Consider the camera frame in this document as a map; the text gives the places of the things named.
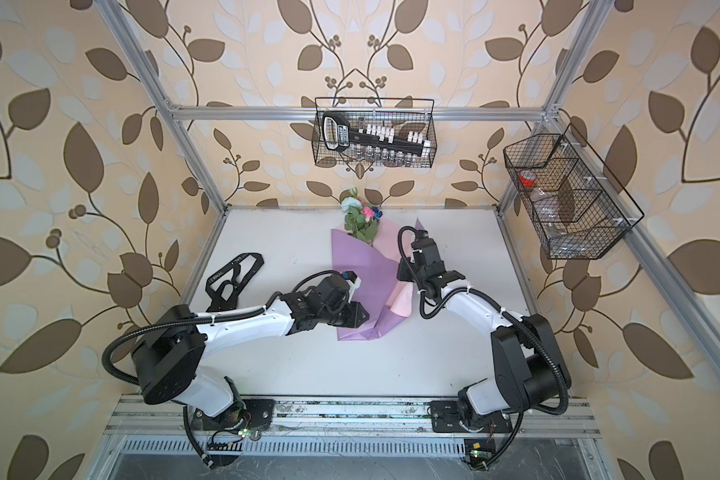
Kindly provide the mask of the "pink purple wrapping paper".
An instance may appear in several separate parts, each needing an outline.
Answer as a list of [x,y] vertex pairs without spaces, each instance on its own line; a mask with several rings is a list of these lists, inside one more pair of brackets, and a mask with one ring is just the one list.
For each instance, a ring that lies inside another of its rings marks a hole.
[[342,229],[331,231],[332,266],[337,271],[352,271],[361,280],[353,294],[368,312],[369,319],[356,328],[341,327],[337,339],[370,341],[380,339],[413,311],[414,285],[397,279],[401,254],[397,235],[400,226],[383,219],[371,245]]

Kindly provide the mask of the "pink fake rose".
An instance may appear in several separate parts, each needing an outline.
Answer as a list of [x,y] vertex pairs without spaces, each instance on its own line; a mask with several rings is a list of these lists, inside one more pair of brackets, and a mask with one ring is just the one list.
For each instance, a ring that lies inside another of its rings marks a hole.
[[367,219],[364,215],[345,218],[344,228],[353,238],[372,245],[378,233],[379,222],[375,218]]

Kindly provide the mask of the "small magenta fake flower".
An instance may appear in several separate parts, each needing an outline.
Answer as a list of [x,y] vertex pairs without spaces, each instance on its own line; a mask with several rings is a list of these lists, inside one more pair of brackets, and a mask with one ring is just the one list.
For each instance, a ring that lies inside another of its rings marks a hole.
[[370,221],[375,217],[375,211],[370,207],[364,207],[362,210],[362,214],[366,218],[367,221]]

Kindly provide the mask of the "pale green fake flower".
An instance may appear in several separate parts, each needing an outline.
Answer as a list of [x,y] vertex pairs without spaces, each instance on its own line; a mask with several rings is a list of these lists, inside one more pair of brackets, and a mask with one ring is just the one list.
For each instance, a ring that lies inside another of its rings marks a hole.
[[358,197],[358,190],[355,187],[344,190],[339,197],[341,210],[347,215],[353,211],[361,212],[364,204]]

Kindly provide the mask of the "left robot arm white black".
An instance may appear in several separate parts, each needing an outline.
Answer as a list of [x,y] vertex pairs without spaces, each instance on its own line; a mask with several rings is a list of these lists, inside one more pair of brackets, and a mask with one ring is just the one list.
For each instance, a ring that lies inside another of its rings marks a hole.
[[149,405],[176,402],[218,417],[239,408],[234,382],[204,371],[203,361],[234,346],[313,330],[319,324],[359,327],[369,318],[353,299],[361,279],[352,271],[319,272],[316,286],[274,293],[263,306],[199,312],[177,305],[156,324],[112,341],[101,357],[113,377],[140,388]]

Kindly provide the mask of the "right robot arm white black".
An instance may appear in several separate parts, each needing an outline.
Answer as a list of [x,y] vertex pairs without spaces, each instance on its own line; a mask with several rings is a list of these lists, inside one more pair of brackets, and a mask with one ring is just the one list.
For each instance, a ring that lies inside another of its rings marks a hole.
[[397,248],[398,279],[414,285],[419,315],[429,320],[446,310],[490,341],[493,374],[457,393],[463,428],[482,430],[495,413],[537,410],[560,416],[567,412],[571,376],[544,316],[512,312],[460,272],[448,270],[436,242],[423,229],[402,227]]

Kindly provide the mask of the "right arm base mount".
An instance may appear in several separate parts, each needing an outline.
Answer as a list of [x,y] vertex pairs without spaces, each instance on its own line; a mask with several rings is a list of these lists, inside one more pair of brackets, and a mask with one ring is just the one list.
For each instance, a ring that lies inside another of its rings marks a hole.
[[513,429],[509,417],[500,411],[491,414],[476,413],[462,400],[433,400],[427,414],[435,433],[510,433]]

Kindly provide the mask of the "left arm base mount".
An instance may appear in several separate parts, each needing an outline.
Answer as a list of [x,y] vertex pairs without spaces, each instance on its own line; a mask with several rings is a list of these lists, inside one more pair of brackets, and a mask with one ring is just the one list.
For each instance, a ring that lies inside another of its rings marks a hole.
[[193,430],[219,431],[243,429],[266,431],[274,419],[275,400],[272,398],[248,398],[241,404],[229,407],[215,417],[202,412],[190,415],[190,426]]

